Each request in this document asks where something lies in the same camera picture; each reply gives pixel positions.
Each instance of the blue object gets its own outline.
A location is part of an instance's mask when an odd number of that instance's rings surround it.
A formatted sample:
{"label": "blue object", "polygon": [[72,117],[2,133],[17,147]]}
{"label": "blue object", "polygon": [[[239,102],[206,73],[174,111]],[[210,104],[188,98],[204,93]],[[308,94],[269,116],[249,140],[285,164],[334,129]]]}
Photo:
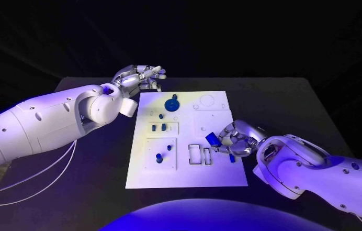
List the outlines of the blue object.
{"label": "blue object", "polygon": [[220,146],[220,142],[219,142],[219,139],[217,139],[214,133],[210,133],[204,138],[206,138],[210,146],[217,146],[217,147]]}
{"label": "blue object", "polygon": [[230,153],[227,155],[229,155],[229,161],[230,161],[230,163],[234,163],[234,157],[233,157],[233,155]]}
{"label": "blue object", "polygon": [[162,161],[161,155],[157,153],[155,155],[155,162],[159,164]]}
{"label": "blue object", "polygon": [[177,101],[177,96],[175,96],[175,94],[172,94],[171,99],[168,99],[168,100],[164,102],[164,109],[165,109],[168,112],[174,112],[174,111],[178,109],[178,101]]}

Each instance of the cable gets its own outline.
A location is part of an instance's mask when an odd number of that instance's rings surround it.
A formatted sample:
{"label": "cable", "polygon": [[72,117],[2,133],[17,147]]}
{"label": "cable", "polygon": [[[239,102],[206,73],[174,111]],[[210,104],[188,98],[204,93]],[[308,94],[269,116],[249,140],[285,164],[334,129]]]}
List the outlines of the cable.
{"label": "cable", "polygon": [[[73,141],[73,144],[72,144],[70,146],[73,146],[73,151],[74,151],[76,140]],[[61,174],[63,174],[63,172],[64,172],[64,170],[66,170],[66,168],[67,168],[67,165],[69,165],[69,163],[70,163],[70,161],[72,161],[72,158],[73,158],[73,151],[72,151],[72,155],[70,155],[70,157],[69,157],[67,164],[66,164],[66,166],[64,166],[64,168],[63,168],[63,170],[61,170],[59,176],[57,176],[56,179],[51,181],[51,183],[50,183],[37,193],[34,193],[34,194],[33,194],[31,196],[28,196],[27,198],[21,199],[21,200],[18,200],[18,201],[5,203],[5,204],[0,204],[0,206],[11,205],[11,204],[14,204],[14,203],[18,203],[18,202],[21,202],[21,201],[25,201],[27,199],[30,199],[31,197],[34,197],[38,193],[41,193],[41,192],[50,187],[50,185],[51,185],[51,184],[56,182],[56,180],[60,178],[60,176],[61,176]]]}
{"label": "cable", "polygon": [[28,178],[25,178],[24,180],[21,180],[21,181],[18,181],[15,184],[12,184],[12,185],[10,185],[10,186],[7,186],[7,187],[4,187],[4,188],[1,188],[0,189],[0,191],[2,191],[2,190],[7,190],[8,188],[11,188],[12,186],[15,186],[15,185],[18,185],[18,184],[21,184],[22,182],[25,182],[28,179],[31,179],[33,177],[35,177],[38,174],[41,174],[59,161],[60,161],[60,159],[64,157],[64,155],[67,154],[67,152],[70,151],[70,149],[72,149],[72,147],[73,147],[73,145],[76,144],[76,140],[73,141],[73,143],[72,143],[72,145],[70,145],[70,147],[69,147],[69,149],[67,149],[67,151],[64,152],[64,154],[61,155],[61,157],[38,172],[38,173],[35,173],[33,176],[30,176]]}

